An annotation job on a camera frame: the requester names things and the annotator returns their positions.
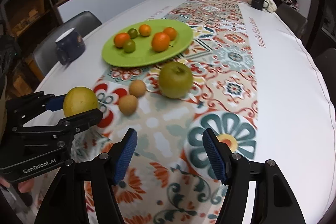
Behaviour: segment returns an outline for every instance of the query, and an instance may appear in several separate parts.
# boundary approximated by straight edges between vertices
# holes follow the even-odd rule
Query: apple
[[[161,93],[169,98],[183,97],[192,85],[191,69],[183,63],[169,62],[160,71],[159,88]]]

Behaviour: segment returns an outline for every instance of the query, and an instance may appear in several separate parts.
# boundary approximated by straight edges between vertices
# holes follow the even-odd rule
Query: mug
[[[268,8],[269,6],[269,3],[266,1],[266,0],[252,0],[251,2],[251,6],[254,8],[254,9],[257,9],[257,10],[262,10],[263,8]]]
[[[75,28],[67,30],[56,39],[56,55],[62,65],[67,65],[80,57],[85,51],[85,44]]]

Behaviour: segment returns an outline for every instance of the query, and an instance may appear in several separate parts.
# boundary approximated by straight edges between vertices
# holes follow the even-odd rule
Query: tangerine
[[[152,39],[152,48],[156,52],[163,52],[169,47],[170,38],[164,32],[158,32]]]
[[[165,28],[163,30],[163,32],[166,33],[169,36],[169,38],[170,38],[171,41],[174,40],[176,38],[176,36],[177,36],[176,30],[174,28],[172,28],[172,27]]]
[[[139,33],[140,33],[140,35],[142,35],[143,37],[148,37],[148,36],[150,36],[151,31],[152,31],[152,28],[151,28],[149,25],[147,25],[147,24],[142,24],[142,25],[139,27]]]
[[[114,45],[117,47],[117,48],[122,48],[124,43],[127,41],[127,40],[130,40],[131,37],[129,36],[128,33],[125,33],[125,32],[122,32],[122,33],[118,33],[113,41],[114,41]]]

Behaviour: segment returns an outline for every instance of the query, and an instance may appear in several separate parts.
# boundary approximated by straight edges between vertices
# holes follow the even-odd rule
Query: green plate
[[[116,33],[106,41],[101,52],[103,59],[110,65],[117,67],[130,68],[147,66],[169,59],[183,52],[193,40],[193,30],[188,25],[170,19],[146,20],[128,26],[118,33],[128,32],[131,28],[139,30],[139,26],[142,24],[148,24],[152,28],[152,32],[148,37],[138,35],[138,37],[133,39],[135,42],[134,52],[128,54],[124,52],[122,48],[114,46],[113,39],[115,35],[117,35]],[[171,46],[169,46],[168,49],[163,52],[155,52],[151,47],[153,36],[157,32],[162,32],[166,27],[173,27],[177,31],[177,37],[170,42]]]

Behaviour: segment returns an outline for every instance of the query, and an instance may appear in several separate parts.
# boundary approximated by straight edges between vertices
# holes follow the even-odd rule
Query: floral pattern
[[[236,2],[187,0],[162,18],[189,25],[193,42],[176,57],[152,66],[110,66],[93,87],[103,119],[75,135],[71,157],[92,160],[134,128],[135,153],[125,178],[113,187],[125,223],[215,223],[227,186],[216,180],[202,134],[212,128],[231,151],[254,158],[258,100],[252,50]],[[193,73],[191,89],[179,100],[160,93],[158,76],[170,61],[184,63]],[[118,102],[135,79],[143,80],[148,92],[126,117]],[[52,178],[49,173],[44,180],[37,207]],[[84,186],[90,223],[96,224],[91,184]]]

